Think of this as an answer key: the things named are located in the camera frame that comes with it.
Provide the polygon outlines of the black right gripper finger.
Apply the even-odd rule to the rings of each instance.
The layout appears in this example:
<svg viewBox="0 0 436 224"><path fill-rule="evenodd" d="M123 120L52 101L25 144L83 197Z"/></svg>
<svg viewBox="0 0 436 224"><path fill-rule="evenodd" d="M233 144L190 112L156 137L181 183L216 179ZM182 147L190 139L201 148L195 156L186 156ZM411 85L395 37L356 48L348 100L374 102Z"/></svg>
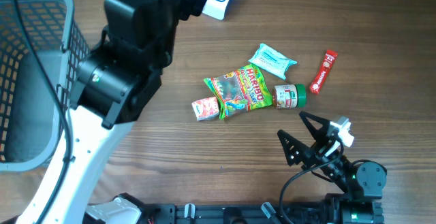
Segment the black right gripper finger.
<svg viewBox="0 0 436 224"><path fill-rule="evenodd" d="M326 138L330 126L328 119L318 117L305 111L301 111L299 116L316 142Z"/></svg>
<svg viewBox="0 0 436 224"><path fill-rule="evenodd" d="M307 167L312 158L311 149L282 129L278 130L277 135L282 145L287 164L293 166L302 163L303 167Z"/></svg>

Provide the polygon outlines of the Haribo gummy candy bag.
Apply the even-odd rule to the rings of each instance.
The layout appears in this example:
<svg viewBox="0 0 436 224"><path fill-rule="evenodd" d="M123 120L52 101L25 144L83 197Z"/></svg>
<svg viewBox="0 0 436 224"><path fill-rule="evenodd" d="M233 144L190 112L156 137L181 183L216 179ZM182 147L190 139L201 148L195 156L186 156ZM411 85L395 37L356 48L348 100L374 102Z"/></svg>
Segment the Haribo gummy candy bag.
<svg viewBox="0 0 436 224"><path fill-rule="evenodd" d="M273 104L260 69L253 64L216 78L205 78L204 82L217 98L220 119Z"/></svg>

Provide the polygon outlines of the teal tissue pack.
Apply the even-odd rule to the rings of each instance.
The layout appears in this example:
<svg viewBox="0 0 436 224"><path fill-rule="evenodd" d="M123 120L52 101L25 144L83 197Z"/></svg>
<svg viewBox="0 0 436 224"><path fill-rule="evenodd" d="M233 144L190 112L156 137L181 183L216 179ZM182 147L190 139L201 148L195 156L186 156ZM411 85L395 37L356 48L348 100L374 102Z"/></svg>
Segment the teal tissue pack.
<svg viewBox="0 0 436 224"><path fill-rule="evenodd" d="M260 44L249 62L282 80L286 79L285 73L289 67L297 64L296 61L287 58L266 44Z"/></svg>

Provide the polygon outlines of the small red white box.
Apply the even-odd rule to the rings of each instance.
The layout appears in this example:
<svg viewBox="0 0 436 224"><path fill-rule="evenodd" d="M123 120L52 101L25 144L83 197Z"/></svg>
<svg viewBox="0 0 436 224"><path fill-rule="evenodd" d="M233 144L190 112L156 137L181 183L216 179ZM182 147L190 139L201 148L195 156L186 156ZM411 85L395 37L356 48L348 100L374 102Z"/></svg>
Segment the small red white box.
<svg viewBox="0 0 436 224"><path fill-rule="evenodd" d="M209 120L219 115L219 104L216 97L207 97L191 103L198 121Z"/></svg>

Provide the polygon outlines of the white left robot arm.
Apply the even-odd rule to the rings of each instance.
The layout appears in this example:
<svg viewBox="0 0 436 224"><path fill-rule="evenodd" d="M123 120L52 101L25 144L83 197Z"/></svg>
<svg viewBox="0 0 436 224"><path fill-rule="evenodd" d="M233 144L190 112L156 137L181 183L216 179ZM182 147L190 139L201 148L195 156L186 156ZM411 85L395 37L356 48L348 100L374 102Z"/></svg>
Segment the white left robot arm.
<svg viewBox="0 0 436 224"><path fill-rule="evenodd" d="M63 134L17 223L92 221L89 199L106 162L161 86L180 21L207 0L104 0L107 25L79 63Z"/></svg>

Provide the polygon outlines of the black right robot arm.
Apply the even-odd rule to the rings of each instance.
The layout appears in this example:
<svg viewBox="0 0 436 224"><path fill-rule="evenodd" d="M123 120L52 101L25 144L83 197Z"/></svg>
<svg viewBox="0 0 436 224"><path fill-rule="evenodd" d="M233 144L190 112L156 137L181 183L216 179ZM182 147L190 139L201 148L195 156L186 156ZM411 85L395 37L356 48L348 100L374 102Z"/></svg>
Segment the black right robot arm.
<svg viewBox="0 0 436 224"><path fill-rule="evenodd" d="M314 143L307 146L284 130L277 133L287 164L301 166L301 171L292 176L280 192L278 211L281 222L383 223L379 200L388 171L375 161L350 161L344 155L345 148L354 141L349 132L349 119L340 116L330 121L308 112L300 112L299 116ZM320 202L286 205L284 195L290 184L308 173L335 184L342 192L329 193Z"/></svg>

